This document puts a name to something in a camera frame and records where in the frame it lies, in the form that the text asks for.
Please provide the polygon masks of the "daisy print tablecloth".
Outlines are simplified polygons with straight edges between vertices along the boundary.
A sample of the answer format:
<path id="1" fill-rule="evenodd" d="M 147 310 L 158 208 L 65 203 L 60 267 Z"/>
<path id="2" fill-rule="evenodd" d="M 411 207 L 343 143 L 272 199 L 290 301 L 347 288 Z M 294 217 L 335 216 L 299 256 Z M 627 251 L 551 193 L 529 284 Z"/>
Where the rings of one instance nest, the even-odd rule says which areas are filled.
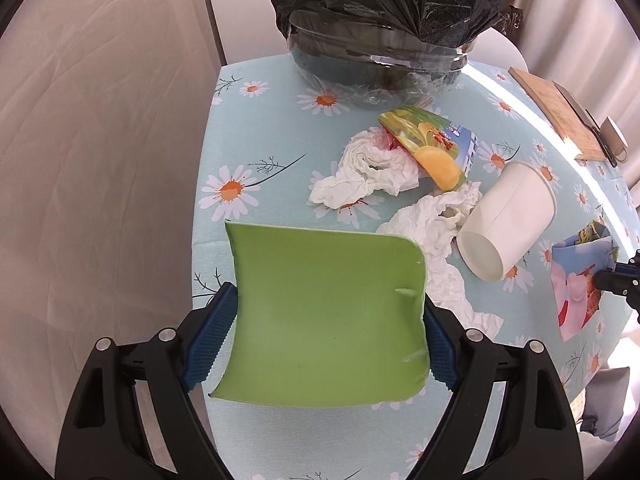
<path id="1" fill-rule="evenodd" d="M 493 186 L 508 162 L 534 166 L 549 181 L 558 209 L 541 237 L 504 278 L 464 274 L 477 312 L 500 316 L 498 341 L 548 347 L 570 398 L 613 352 L 630 317 L 626 302 L 605 295 L 580 332 L 563 339 L 549 278 L 551 247 L 593 220 L 604 222 L 628 259 L 639 221 L 622 175 L 603 162 L 576 162 L 535 102 L 504 70 L 471 63 L 432 111 L 471 129 L 478 148 L 470 172 Z M 345 145 L 378 121 L 378 111 L 319 90 L 286 55 L 226 66 L 209 112 L 196 194 L 193 302 L 201 306 L 234 278 L 224 225 L 372 232 L 398 209 L 431 192 L 430 180 L 398 196 L 384 193 L 341 210 L 312 204 L 311 185 L 334 173 Z M 270 408 L 208 398 L 218 453 L 238 479 L 402 479 L 416 463 L 449 400 L 429 380 L 412 398 L 353 408 Z"/>

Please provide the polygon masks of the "yellow green snack wrapper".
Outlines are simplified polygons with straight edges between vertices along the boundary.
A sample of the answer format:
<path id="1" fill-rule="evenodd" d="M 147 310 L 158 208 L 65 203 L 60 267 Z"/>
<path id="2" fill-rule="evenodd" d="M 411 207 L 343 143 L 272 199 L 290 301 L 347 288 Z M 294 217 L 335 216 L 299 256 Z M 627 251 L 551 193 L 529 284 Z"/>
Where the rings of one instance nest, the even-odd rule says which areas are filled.
<path id="1" fill-rule="evenodd" d="M 378 122 L 442 192 L 466 181 L 477 150 L 477 136 L 470 129 L 417 106 L 389 110 Z"/>

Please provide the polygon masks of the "beige ceramic mug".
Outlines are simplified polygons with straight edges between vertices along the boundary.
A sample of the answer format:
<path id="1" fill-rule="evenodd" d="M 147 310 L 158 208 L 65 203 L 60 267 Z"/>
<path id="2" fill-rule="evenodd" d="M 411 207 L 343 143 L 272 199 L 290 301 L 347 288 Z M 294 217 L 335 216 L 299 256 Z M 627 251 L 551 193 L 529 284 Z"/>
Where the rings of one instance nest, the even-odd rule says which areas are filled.
<path id="1" fill-rule="evenodd" d="M 600 130 L 615 159 L 618 162 L 626 162 L 628 158 L 628 143 L 616 122 L 608 116 L 602 122 Z"/>

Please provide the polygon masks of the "white chair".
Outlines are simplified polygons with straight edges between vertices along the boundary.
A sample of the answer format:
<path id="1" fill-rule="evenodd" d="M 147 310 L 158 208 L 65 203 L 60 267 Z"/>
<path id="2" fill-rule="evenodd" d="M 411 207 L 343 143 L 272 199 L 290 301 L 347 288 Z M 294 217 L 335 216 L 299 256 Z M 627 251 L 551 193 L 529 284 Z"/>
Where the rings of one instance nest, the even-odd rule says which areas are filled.
<path id="1" fill-rule="evenodd" d="M 468 58 L 472 62 L 484 63 L 503 70 L 514 67 L 517 70 L 528 71 L 520 50 L 508 37 L 494 28 L 487 29 L 477 36 L 468 52 Z"/>

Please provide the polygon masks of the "pink blue snack wrapper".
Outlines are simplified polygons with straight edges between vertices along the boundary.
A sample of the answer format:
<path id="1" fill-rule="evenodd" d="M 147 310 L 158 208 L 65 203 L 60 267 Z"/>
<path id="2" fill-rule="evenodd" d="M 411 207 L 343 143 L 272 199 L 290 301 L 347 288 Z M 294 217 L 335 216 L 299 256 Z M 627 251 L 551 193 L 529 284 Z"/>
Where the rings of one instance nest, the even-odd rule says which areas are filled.
<path id="1" fill-rule="evenodd" d="M 550 280 L 562 341 L 576 336 L 599 310 L 602 292 L 594 277 L 612 270 L 617 256 L 616 241 L 597 221 L 551 247 Z"/>

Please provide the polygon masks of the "clear bin with black bag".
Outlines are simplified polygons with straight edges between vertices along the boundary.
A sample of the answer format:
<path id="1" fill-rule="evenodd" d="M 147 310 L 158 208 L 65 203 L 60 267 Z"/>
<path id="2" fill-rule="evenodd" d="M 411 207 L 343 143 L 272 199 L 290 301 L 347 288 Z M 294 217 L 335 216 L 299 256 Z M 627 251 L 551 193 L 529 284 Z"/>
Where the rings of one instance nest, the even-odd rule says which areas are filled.
<path id="1" fill-rule="evenodd" d="M 472 43 L 513 0 L 270 1 L 311 88 L 395 107 L 453 86 Z"/>

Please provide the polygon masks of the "green foam sheet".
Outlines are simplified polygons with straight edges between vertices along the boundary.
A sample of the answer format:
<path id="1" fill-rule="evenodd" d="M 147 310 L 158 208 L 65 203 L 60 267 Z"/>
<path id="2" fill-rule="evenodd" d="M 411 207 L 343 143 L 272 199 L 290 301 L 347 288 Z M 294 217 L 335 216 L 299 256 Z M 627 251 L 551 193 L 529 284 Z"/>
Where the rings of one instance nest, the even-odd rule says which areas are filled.
<path id="1" fill-rule="evenodd" d="M 215 398 L 344 408 L 422 390 L 426 263 L 415 242 L 234 222 L 226 229 L 238 314 Z"/>

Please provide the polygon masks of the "white tissue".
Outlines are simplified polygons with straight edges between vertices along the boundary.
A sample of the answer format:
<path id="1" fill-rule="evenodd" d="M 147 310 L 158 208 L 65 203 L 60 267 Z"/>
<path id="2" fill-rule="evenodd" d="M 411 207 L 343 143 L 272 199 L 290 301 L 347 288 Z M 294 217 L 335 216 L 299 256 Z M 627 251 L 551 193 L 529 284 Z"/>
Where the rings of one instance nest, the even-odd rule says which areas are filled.
<path id="1" fill-rule="evenodd" d="M 314 182 L 309 200 L 340 209 L 375 191 L 398 196 L 417 188 L 420 175 L 416 160 L 383 128 L 372 127 L 349 140 L 334 173 Z"/>
<path id="2" fill-rule="evenodd" d="M 428 194 L 399 209 L 378 227 L 378 232 L 413 240 L 425 258 L 425 291 L 432 303 L 451 311 L 463 327 L 477 328 L 493 337 L 499 333 L 503 319 L 473 309 L 466 299 L 460 271 L 447 261 L 454 239 L 481 198 L 478 182 L 465 182 L 457 190 L 440 195 Z"/>

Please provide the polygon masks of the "cleaver knife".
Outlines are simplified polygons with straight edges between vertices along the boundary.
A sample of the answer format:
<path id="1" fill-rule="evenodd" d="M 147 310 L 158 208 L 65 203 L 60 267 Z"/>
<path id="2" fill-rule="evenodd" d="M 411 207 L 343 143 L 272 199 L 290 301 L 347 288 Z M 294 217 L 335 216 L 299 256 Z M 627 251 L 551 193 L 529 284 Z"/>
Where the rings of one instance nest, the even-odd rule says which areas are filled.
<path id="1" fill-rule="evenodd" d="M 614 156 L 614 154 L 613 154 L 612 150 L 610 149 L 610 147 L 608 146 L 608 144 L 605 142 L 604 137 L 602 136 L 600 127 L 597 125 L 596 121 L 590 115 L 588 110 L 586 110 L 585 107 L 582 107 L 577 102 L 577 100 L 574 97 L 574 94 L 572 92 L 569 92 L 567 89 L 562 87 L 557 82 L 554 82 L 553 84 L 555 85 L 555 88 L 557 88 L 559 90 L 559 92 L 562 94 L 562 97 L 565 99 L 565 101 L 568 103 L 568 105 L 572 108 L 572 110 L 574 110 L 574 113 L 580 119 L 582 124 L 596 138 L 598 144 L 600 145 L 600 148 L 601 148 L 603 154 L 605 154 L 605 157 L 608 160 L 608 162 L 610 163 L 610 165 L 612 167 L 617 167 L 618 166 L 618 161 L 617 161 L 616 157 Z"/>

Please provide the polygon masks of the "bamboo cutting board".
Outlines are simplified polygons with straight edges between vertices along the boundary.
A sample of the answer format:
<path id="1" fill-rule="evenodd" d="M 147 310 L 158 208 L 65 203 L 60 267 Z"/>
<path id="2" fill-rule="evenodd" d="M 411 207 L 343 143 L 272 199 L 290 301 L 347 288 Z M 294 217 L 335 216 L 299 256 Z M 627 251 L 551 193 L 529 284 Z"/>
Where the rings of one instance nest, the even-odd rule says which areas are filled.
<path id="1" fill-rule="evenodd" d="M 509 68 L 509 74 L 537 104 L 558 136 L 574 146 L 574 159 L 606 161 L 594 134 L 580 121 L 552 81 L 515 67 Z"/>

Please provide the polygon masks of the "white paper cup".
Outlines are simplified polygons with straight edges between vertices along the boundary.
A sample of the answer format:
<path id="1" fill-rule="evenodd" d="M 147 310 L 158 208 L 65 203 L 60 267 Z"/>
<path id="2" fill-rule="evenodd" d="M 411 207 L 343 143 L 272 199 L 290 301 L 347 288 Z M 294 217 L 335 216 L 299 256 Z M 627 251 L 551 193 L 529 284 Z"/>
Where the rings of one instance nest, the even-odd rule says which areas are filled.
<path id="1" fill-rule="evenodd" d="M 542 173 L 527 162 L 509 162 L 460 229 L 460 255 L 478 278 L 498 282 L 550 226 L 555 213 L 555 195 Z"/>

